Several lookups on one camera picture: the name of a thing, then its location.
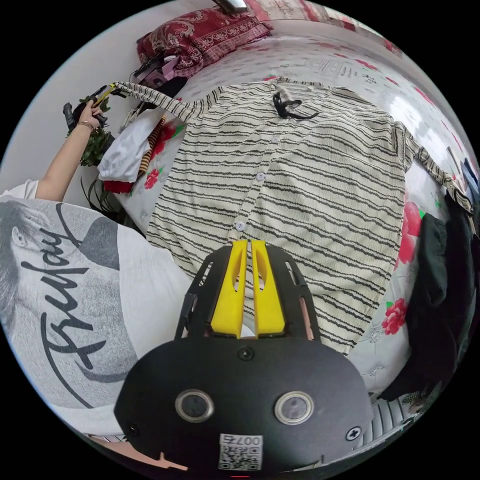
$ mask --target red pillow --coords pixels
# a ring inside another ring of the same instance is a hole
[[[163,53],[180,56],[176,77],[195,75],[238,47],[270,35],[271,27],[249,13],[228,15],[218,6],[179,16],[137,40],[137,52],[144,64]]]

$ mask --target person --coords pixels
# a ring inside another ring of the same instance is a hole
[[[63,203],[91,133],[90,101],[45,175],[0,195],[0,321],[30,383],[81,434],[123,437],[113,407],[130,368],[173,339],[190,279],[171,254]],[[128,443],[103,441],[160,467]]]

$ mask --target black drawstring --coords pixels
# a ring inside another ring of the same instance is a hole
[[[314,117],[316,117],[319,113],[314,113],[313,115],[310,116],[301,116],[297,115],[296,113],[292,113],[291,111],[287,111],[287,107],[291,105],[301,105],[302,101],[301,100],[286,100],[282,101],[280,99],[280,94],[275,93],[273,95],[273,104],[275,105],[276,111],[278,112],[278,115],[280,115],[281,118],[286,119],[287,117],[291,117],[293,119],[297,120],[310,120]]]

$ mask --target qr code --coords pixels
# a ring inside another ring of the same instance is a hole
[[[259,435],[220,435],[220,470],[262,469],[263,438]]]

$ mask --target camera lens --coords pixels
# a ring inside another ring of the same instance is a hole
[[[276,402],[274,413],[277,420],[285,425],[298,425],[310,418],[314,411],[312,397],[301,391],[291,391]]]
[[[212,416],[214,403],[201,390],[186,390],[176,398],[175,410],[185,421],[201,423]]]

